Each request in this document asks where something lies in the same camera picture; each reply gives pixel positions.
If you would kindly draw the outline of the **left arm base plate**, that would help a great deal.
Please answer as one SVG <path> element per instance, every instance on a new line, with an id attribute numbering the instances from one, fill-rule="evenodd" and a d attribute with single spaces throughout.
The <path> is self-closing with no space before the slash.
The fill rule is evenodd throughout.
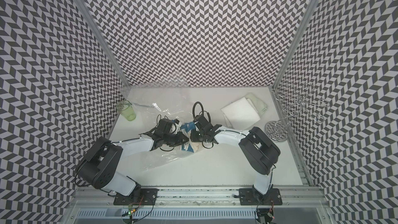
<path id="1" fill-rule="evenodd" d="M 158 192 L 159 189 L 157 188 L 135 188 L 129 196 L 123 196 L 117 193 L 113 205 L 154 205 Z"/>

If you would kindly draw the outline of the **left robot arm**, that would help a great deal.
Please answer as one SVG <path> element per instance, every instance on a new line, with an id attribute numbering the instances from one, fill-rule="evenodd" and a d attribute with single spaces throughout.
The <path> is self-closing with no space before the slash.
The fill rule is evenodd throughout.
<path id="1" fill-rule="evenodd" d="M 134 190 L 141 186 L 127 175 L 117 172 L 120 160 L 163 145 L 176 147 L 189 142 L 189 138 L 178 129 L 178 124 L 177 119 L 163 118 L 154 128 L 135 139 L 116 143 L 104 137 L 97 139 L 77 165 L 76 176 L 96 189 L 132 196 Z"/>

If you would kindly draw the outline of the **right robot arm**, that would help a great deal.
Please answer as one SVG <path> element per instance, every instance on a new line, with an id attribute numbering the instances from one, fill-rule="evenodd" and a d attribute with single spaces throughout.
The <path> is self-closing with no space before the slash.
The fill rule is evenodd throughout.
<path id="1" fill-rule="evenodd" d="M 281 151 L 258 127 L 251 130 L 234 130 L 220 124 L 212 125 L 211 118 L 203 114 L 194 115 L 195 129 L 190 138 L 195 143 L 223 144 L 240 148 L 250 166 L 256 171 L 253 192 L 264 196 L 272 188 L 272 171 Z"/>

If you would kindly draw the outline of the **blue and cream towel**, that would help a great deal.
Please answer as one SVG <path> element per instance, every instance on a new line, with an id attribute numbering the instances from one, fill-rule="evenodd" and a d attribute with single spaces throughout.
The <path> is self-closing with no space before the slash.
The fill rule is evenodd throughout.
<path id="1" fill-rule="evenodd" d="M 193 139 L 191 138 L 191 132 L 196 130 L 197 128 L 194 122 L 186 122 L 179 125 L 179 131 L 181 131 L 189 139 L 188 142 L 180 146 L 181 151 L 197 153 L 204 149 L 202 143 L 193 142 Z"/>

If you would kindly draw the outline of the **clear plastic vacuum bag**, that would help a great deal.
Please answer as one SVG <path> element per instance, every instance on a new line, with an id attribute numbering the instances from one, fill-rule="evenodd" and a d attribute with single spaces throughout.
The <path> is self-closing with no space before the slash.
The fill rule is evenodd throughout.
<path id="1" fill-rule="evenodd" d="M 150 150 L 137 155 L 141 170 L 161 167 L 204 150 L 202 143 L 193 142 L 190 136 L 195 125 L 188 88 L 125 87 L 121 92 L 136 118 L 128 121 L 120 116 L 112 140 L 122 144 L 128 140 L 153 139 Z"/>

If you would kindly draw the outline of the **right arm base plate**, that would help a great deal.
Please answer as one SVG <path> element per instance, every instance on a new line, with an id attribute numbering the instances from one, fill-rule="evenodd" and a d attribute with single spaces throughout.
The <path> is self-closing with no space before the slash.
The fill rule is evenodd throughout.
<path id="1" fill-rule="evenodd" d="M 240 188 L 238 198 L 241 205 L 275 205 L 283 204 L 280 190 L 271 188 L 265 195 L 260 194 L 254 188 Z"/>

